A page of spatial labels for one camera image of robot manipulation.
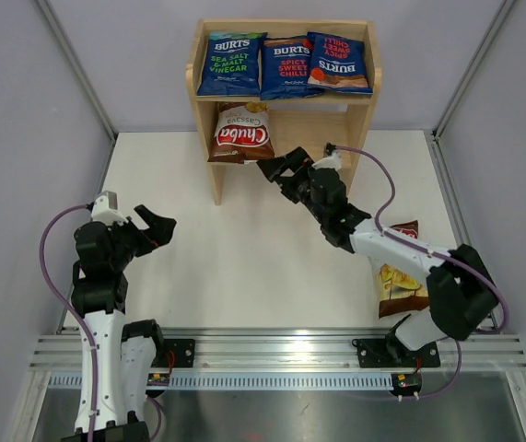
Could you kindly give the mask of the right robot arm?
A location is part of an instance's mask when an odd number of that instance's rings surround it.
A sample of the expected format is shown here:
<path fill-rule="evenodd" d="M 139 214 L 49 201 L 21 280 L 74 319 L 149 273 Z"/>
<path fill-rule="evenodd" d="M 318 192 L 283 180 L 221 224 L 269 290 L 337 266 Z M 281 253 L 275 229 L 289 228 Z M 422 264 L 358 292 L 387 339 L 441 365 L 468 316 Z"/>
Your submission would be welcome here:
<path fill-rule="evenodd" d="M 328 144 L 326 157 L 315 161 L 298 147 L 257 166 L 289 201 L 308 209 L 331 245 L 389 264 L 426 287 L 426 308 L 399 320 L 384 337 L 355 344 L 361 366 L 370 366 L 374 356 L 375 366 L 413 367 L 417 358 L 427 360 L 435 342 L 464 341 L 477 332 L 502 297 L 473 247 L 429 246 L 351 204 L 339 176 L 341 152 Z"/>

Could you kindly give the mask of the Chuba cassava chips bag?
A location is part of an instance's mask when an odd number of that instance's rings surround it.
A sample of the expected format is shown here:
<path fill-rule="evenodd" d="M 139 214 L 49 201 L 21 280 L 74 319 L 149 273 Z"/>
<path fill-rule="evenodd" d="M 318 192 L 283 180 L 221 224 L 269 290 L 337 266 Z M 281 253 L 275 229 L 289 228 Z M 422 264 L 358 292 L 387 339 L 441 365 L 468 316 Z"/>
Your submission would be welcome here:
<path fill-rule="evenodd" d="M 378 318 L 420 311 L 429 306 L 424 285 L 399 269 L 378 260 L 369 260 L 374 290 L 378 297 Z"/>
<path fill-rule="evenodd" d="M 244 164 L 274 157 L 269 106 L 264 102 L 221 102 L 208 161 Z"/>

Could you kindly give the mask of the upside-down Burts chilli bag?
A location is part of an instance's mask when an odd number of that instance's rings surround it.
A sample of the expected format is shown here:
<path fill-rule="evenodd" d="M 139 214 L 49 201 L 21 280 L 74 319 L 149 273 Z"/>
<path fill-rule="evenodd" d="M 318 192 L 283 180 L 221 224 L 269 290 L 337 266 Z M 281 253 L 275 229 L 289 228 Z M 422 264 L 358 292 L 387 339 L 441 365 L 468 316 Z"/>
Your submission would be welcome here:
<path fill-rule="evenodd" d="M 363 41 L 319 33 L 307 35 L 313 49 L 308 84 L 339 93 L 371 95 Z"/>

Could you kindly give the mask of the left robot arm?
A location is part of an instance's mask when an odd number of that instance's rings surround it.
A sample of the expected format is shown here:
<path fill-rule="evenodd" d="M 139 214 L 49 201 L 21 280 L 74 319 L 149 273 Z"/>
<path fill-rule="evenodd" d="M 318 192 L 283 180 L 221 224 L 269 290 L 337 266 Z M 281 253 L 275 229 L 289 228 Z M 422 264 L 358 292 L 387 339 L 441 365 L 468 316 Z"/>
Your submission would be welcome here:
<path fill-rule="evenodd" d="M 170 243 L 177 223 L 143 205 L 138 228 L 108 207 L 74 234 L 73 314 L 82 343 L 82 384 L 73 441 L 147 441 L 143 410 L 149 369 L 166 357 L 155 320 L 127 322 L 128 281 L 134 258 Z"/>

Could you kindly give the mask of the Burts spicy sweet chilli bag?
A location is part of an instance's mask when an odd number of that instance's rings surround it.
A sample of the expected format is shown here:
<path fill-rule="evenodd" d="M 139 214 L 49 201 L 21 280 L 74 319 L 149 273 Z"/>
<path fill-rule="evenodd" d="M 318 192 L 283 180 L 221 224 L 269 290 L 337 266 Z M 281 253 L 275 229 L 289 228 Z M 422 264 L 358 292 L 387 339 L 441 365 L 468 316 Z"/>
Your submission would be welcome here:
<path fill-rule="evenodd" d="M 320 95 L 320 87 L 308 83 L 312 43 L 305 36 L 266 38 L 262 47 L 260 99 L 301 99 Z"/>

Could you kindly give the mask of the Burts sea salt vinegar bag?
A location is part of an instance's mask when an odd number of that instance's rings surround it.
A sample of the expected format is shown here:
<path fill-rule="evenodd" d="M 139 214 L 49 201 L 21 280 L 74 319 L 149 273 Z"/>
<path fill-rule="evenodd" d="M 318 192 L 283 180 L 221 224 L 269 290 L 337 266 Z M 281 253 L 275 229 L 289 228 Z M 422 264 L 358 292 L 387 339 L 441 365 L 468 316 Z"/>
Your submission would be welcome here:
<path fill-rule="evenodd" d="M 266 32 L 209 34 L 198 96 L 259 96 L 259 53 Z"/>

